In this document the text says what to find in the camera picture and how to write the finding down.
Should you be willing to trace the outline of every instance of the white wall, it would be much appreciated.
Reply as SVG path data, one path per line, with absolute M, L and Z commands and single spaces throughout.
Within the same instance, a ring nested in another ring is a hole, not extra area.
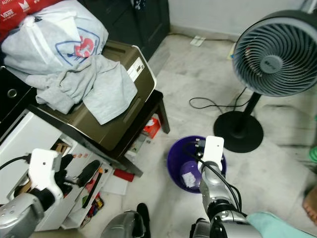
M 169 0 L 172 26 L 241 34 L 278 10 L 299 9 L 303 0 Z

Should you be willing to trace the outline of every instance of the fan base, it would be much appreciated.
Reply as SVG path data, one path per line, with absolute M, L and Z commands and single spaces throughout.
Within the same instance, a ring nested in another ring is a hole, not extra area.
M 261 124 L 253 116 L 247 117 L 244 129 L 237 133 L 235 128 L 243 112 L 227 112 L 220 115 L 213 125 L 215 136 L 224 139 L 224 147 L 237 153 L 255 150 L 263 140 Z

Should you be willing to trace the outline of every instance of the tiled floor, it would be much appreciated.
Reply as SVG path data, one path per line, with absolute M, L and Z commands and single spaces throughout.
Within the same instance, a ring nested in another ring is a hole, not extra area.
M 150 210 L 153 238 L 186 238 L 190 225 L 206 217 L 202 198 L 179 189 L 169 178 L 166 156 L 171 145 L 187 135 L 207 136 L 220 115 L 217 108 L 196 110 L 192 97 L 208 97 L 218 104 L 233 103 L 243 89 L 226 56 L 232 43 L 205 41 L 200 47 L 190 39 L 168 36 L 150 64 L 158 74 L 157 89 L 164 102 L 171 132 L 161 131 L 141 148 L 136 163 L 144 171 L 129 184 L 126 196 L 103 194 L 107 206 L 80 232 L 98 238 L 106 224 L 124 210 L 145 202 Z M 247 91 L 239 103 L 247 101 Z M 301 207 L 307 186 L 316 183 L 307 157 L 315 143 L 316 88 L 286 98 L 262 97 L 255 115 L 265 137 L 253 152 L 227 150 L 227 180 L 239 188 L 246 213 L 270 211 L 290 224 L 317 235 L 317 227 Z

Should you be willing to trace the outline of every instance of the red bag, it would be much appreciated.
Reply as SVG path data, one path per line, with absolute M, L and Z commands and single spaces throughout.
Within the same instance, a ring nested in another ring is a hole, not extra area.
M 61 0 L 0 0 L 0 42 L 28 15 Z

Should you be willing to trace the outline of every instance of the small red item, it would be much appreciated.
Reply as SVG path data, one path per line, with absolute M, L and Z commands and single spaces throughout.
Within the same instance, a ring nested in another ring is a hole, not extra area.
M 114 170 L 113 175 L 115 175 L 119 178 L 122 178 L 124 180 L 127 180 L 129 182 L 132 182 L 133 178 L 134 178 L 134 174 L 131 174 L 131 173 L 128 173 L 126 171 L 119 170 L 119 169 Z
M 142 133 L 151 139 L 157 134 L 158 130 L 160 129 L 159 120 L 156 118 L 151 118 L 147 125 L 143 128 Z
M 28 15 L 61 0 L 0 0 L 0 42 Z

